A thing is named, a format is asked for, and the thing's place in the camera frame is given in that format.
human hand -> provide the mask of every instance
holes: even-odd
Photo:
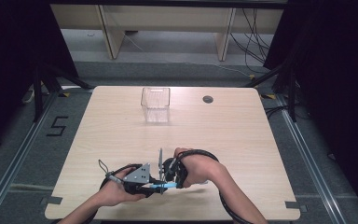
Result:
[[[134,167],[127,168],[116,174],[116,177],[123,179]],[[98,198],[100,206],[115,206],[124,202],[137,202],[145,197],[144,194],[129,194],[124,190],[122,184],[114,181],[107,181],[107,183],[95,194]]]
[[[173,156],[176,158],[180,153],[189,150],[192,150],[192,148],[178,147]],[[189,188],[192,184],[204,183],[207,180],[214,182],[214,174],[224,168],[220,162],[197,154],[182,158],[182,163],[188,172],[187,178],[183,183],[184,188]]]

transparent box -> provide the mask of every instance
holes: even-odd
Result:
[[[169,121],[170,96],[170,88],[143,88],[141,106],[147,122]]]

black wire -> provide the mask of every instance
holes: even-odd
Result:
[[[254,58],[255,58],[256,60],[258,60],[259,62],[261,62],[261,63],[264,62],[262,58],[258,57],[255,53],[251,52],[251,51],[248,50],[246,47],[244,47],[239,41],[237,41],[237,39],[234,37],[233,34],[231,34],[231,37],[232,37],[232,39],[234,40],[234,42],[237,44],[237,46],[238,46],[241,50],[243,50],[243,51],[245,51],[246,53],[250,54],[252,57],[254,57]]]
[[[264,49],[269,49],[269,45],[268,44],[265,44],[265,45],[260,45],[260,47],[261,48],[264,48]]]
[[[254,20],[255,20],[255,28],[254,28],[254,32],[255,32],[255,35],[256,35],[256,38],[257,38],[257,44],[260,46],[260,47],[265,47],[266,49],[269,49],[269,45],[263,40],[263,38],[261,38],[260,34],[257,32],[257,23],[256,23],[256,20],[257,20],[257,8],[254,8]]]
[[[192,149],[192,150],[189,150],[189,151],[183,151],[181,153],[179,153],[177,156],[176,156],[176,160],[175,162],[173,163],[172,165],[172,169],[175,170],[176,166],[178,165],[178,163],[181,161],[182,158],[186,157],[186,156],[191,156],[191,155],[202,155],[202,156],[207,156],[209,158],[212,158],[213,160],[215,161],[219,161],[214,154],[212,154],[211,152],[209,151],[205,151],[203,149]]]
[[[248,38],[248,43],[247,43],[247,45],[246,45],[246,49],[248,50],[251,41],[254,42],[254,43],[256,43],[257,46],[258,46],[258,48],[259,48],[261,57],[262,57],[262,58],[259,58],[259,57],[257,56],[257,58],[262,60],[261,63],[264,63],[265,60],[266,60],[266,53],[265,53],[265,51],[263,50],[263,47],[264,47],[264,46],[263,46],[263,45],[260,43],[260,41],[259,41],[259,39],[261,39],[261,37],[260,37],[260,35],[257,33],[257,30],[256,30],[256,29],[257,29],[257,25],[256,25],[257,11],[256,11],[256,9],[254,9],[254,23],[253,23],[253,25],[250,23],[250,21],[249,21],[249,19],[248,19],[248,16],[246,15],[246,12],[245,12],[244,8],[242,8],[242,13],[243,13],[243,16],[245,17],[246,22],[248,23],[249,28],[250,28],[250,30],[251,30],[251,35],[250,35],[250,36],[248,36],[247,34],[245,34],[245,36]],[[245,54],[245,64],[246,64],[246,66],[249,68],[248,63],[247,63],[247,55],[246,55],[246,54]]]
[[[245,219],[238,216],[236,213],[234,213],[227,205],[225,199],[223,198],[223,195],[219,191],[220,201],[222,202],[223,207],[225,208],[226,212],[234,219],[236,222],[240,224],[252,224],[251,222],[246,221]]]
[[[300,105],[303,105],[303,104],[302,103],[295,103],[295,106],[300,106]],[[289,105],[280,105],[280,106],[271,107],[271,108],[264,108],[264,110],[266,110],[267,119],[269,119],[276,112],[281,111],[281,110],[285,110],[285,109],[289,109]],[[311,119],[311,118],[305,118],[303,116],[300,116],[297,113],[295,113],[295,115],[296,115],[296,117],[298,117],[300,119]]]

